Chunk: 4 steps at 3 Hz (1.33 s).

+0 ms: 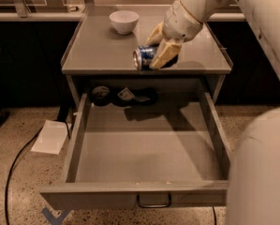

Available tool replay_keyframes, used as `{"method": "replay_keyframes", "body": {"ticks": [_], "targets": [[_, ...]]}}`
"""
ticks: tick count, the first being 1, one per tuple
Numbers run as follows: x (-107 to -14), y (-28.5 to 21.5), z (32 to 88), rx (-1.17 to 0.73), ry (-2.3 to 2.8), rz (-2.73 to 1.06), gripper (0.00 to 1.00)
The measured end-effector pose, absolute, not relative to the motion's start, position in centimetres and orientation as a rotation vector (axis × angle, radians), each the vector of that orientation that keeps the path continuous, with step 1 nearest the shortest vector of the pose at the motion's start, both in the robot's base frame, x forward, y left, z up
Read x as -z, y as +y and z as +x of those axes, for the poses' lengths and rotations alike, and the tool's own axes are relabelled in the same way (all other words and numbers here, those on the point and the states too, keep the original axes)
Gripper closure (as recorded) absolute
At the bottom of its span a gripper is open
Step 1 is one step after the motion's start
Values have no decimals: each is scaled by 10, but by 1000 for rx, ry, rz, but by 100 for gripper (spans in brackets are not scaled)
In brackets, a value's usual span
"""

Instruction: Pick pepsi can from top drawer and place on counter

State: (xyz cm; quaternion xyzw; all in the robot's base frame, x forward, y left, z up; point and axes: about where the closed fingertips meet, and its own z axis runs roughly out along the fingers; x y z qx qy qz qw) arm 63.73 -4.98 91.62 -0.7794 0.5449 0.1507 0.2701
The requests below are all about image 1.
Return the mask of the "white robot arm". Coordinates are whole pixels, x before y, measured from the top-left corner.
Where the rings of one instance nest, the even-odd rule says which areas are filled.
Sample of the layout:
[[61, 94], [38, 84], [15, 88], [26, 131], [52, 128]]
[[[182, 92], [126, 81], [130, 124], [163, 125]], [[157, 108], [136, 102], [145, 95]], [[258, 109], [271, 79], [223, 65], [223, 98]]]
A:
[[[248, 102], [275, 103], [243, 131], [228, 174], [226, 225], [280, 225], [280, 0], [235, 0], [265, 56], [241, 66]], [[147, 38], [162, 68], [227, 0], [176, 0]]]

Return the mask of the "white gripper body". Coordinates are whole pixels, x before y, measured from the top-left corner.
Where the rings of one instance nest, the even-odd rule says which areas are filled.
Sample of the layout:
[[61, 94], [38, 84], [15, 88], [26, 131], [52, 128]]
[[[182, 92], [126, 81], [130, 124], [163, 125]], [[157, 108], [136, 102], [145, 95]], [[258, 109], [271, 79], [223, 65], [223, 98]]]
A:
[[163, 31], [168, 38], [190, 41], [202, 27], [202, 23], [187, 12], [180, 0], [171, 5], [164, 17]]

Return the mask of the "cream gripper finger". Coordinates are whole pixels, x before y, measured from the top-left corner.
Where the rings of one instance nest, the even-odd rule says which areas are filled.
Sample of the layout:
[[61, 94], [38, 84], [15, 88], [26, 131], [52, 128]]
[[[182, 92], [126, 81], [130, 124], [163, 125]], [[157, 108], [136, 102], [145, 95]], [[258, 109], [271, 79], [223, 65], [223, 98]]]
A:
[[182, 41], [176, 38], [163, 38], [149, 65], [150, 69], [160, 69], [173, 59], [182, 48]]
[[145, 45], [152, 46], [159, 44], [163, 38], [163, 23], [159, 23], [152, 31], [149, 37], [147, 37]]

